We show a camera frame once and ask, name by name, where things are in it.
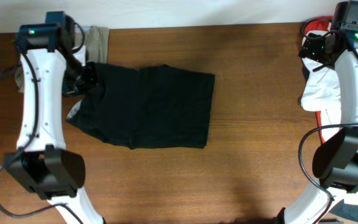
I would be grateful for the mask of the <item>black shorts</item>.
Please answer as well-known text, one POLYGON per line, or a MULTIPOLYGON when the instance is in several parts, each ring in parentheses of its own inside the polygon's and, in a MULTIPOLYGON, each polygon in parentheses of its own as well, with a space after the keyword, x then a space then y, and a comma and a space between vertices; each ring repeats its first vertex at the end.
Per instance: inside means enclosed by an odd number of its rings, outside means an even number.
POLYGON ((215 76, 160 65, 138 70, 96 63, 96 85, 66 121, 115 146, 206 146, 215 76))

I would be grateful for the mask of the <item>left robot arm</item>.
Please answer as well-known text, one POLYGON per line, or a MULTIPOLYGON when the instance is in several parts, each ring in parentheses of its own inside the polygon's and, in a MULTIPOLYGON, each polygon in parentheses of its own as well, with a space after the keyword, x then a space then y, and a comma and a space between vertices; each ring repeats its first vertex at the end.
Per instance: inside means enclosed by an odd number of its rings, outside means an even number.
POLYGON ((85 191, 85 162, 67 151, 63 137, 62 97, 87 86, 82 78, 86 47, 75 45, 78 26, 63 11, 54 11, 46 13, 44 23, 22 25, 16 34, 23 117, 17 152, 5 154, 2 167, 67 223, 104 223, 85 191))

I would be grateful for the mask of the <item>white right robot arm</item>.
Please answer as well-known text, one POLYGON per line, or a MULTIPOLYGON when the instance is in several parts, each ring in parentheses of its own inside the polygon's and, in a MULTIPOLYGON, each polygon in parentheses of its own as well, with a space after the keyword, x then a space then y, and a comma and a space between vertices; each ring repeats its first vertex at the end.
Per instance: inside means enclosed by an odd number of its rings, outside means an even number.
POLYGON ((339 203, 358 207, 358 1, 339 2, 327 30, 301 32, 309 81, 318 74, 334 78, 339 101, 319 104, 330 115, 315 128, 323 143, 306 173, 309 185, 274 223, 323 223, 339 203))

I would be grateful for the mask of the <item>red garment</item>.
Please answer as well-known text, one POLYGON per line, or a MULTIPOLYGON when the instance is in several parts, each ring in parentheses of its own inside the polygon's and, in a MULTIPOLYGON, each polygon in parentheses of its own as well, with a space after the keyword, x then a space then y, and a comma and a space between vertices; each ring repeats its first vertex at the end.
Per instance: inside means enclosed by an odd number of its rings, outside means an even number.
MULTIPOLYGON (((305 28, 306 34, 325 34, 331 23, 326 21, 314 21, 305 28)), ((318 72, 312 69, 320 65, 307 58, 302 58, 303 74, 306 77, 306 85, 301 96, 301 107, 305 111, 316 113, 318 126, 334 124, 341 118, 340 87, 337 73, 329 68, 318 72)), ((323 129, 319 131, 322 143, 326 142, 339 128, 323 129)))

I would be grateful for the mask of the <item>folded khaki shorts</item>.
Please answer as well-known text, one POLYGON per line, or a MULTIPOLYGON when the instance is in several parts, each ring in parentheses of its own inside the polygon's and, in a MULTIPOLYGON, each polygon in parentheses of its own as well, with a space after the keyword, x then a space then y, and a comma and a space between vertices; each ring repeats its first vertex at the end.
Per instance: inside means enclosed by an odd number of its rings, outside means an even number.
MULTIPOLYGON (((85 46, 89 62, 106 63, 108 59, 109 29, 107 27, 91 26, 85 29, 85 46)), ((19 93, 24 92, 24 76, 21 64, 14 73, 14 80, 19 93)))

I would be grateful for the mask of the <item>white shirt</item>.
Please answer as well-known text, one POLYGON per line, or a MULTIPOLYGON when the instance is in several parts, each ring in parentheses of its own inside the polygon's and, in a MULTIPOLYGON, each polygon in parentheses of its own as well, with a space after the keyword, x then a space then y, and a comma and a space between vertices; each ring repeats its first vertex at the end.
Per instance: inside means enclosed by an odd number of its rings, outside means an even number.
MULTIPOLYGON (((301 107, 317 113, 319 126, 340 123, 341 94, 337 73, 327 67, 314 72, 313 69, 321 63, 309 58, 304 58, 302 62, 310 74, 301 97, 301 107)), ((358 192, 347 194, 344 203, 358 205, 358 192)))

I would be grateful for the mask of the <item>dark grey garment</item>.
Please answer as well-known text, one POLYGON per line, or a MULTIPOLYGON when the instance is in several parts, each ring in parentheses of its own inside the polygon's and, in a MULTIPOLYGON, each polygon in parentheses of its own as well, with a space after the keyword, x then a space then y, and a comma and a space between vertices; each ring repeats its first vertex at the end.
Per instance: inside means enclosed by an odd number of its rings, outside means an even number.
POLYGON ((333 206, 329 212, 346 220, 358 223, 358 205, 346 204, 341 200, 333 206))

